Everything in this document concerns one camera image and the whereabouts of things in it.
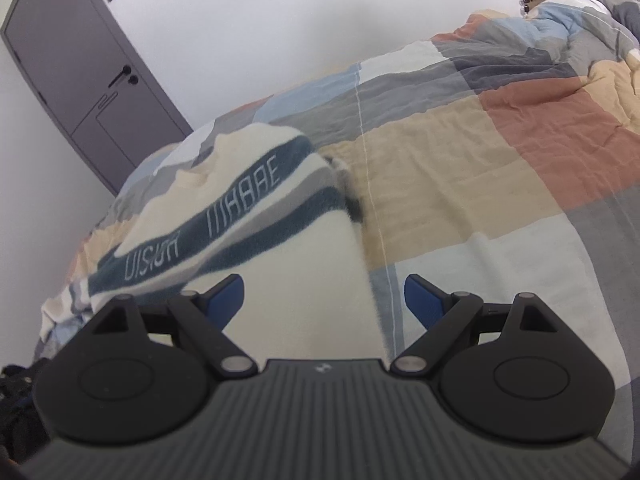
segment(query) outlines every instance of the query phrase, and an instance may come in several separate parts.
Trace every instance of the blanket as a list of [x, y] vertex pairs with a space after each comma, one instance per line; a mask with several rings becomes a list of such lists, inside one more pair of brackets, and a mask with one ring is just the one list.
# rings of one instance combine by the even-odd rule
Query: blanket
[[234, 272], [244, 303], [225, 333], [259, 364], [384, 356], [344, 165], [266, 124], [217, 136], [196, 159], [117, 197], [42, 307], [36, 354], [55, 354], [117, 294], [152, 304]]

